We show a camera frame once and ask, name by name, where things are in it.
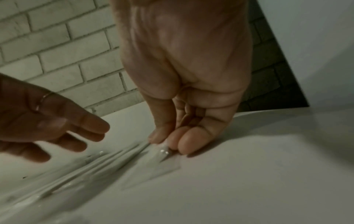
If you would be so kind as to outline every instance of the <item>hand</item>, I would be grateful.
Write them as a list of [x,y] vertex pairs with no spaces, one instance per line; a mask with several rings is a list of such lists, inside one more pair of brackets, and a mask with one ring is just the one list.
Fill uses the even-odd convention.
[[250,83],[246,0],[111,0],[124,67],[156,129],[190,154],[231,122]]
[[0,152],[46,162],[50,155],[33,142],[46,141],[81,152],[86,143],[68,131],[92,141],[104,138],[110,128],[107,122],[55,93],[43,99],[48,93],[0,74]]

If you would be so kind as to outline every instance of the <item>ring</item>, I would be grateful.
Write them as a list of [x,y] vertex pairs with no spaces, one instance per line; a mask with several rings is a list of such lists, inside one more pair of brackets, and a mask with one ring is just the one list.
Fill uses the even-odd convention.
[[47,93],[46,95],[42,96],[41,100],[38,102],[38,104],[37,104],[37,106],[36,106],[36,111],[37,111],[37,112],[39,112],[39,109],[40,109],[42,103],[44,102],[44,100],[45,100],[48,96],[50,96],[50,95],[52,95],[52,94],[54,94],[54,92],[49,92],[49,93]]

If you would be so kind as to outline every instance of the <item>brick wall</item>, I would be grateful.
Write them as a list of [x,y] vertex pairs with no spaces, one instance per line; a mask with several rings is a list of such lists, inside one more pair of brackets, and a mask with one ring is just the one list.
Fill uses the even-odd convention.
[[[120,62],[107,3],[0,0],[0,72],[58,92],[99,116],[142,102]],[[255,1],[249,17],[254,73],[240,111],[305,106]]]

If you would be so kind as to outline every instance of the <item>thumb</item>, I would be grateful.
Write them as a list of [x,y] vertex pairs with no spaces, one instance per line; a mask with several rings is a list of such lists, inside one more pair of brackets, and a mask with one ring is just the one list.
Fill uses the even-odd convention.
[[142,93],[149,105],[155,121],[155,130],[149,136],[149,142],[163,142],[176,128],[176,107],[171,99],[157,99]]
[[62,136],[70,127],[66,119],[31,111],[1,108],[0,114],[0,140],[2,141],[47,141]]

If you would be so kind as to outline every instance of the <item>white wall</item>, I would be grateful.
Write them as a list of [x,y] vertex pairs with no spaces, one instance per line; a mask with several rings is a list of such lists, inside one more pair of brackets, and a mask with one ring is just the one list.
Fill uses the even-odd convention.
[[354,104],[354,0],[258,0],[312,107]]

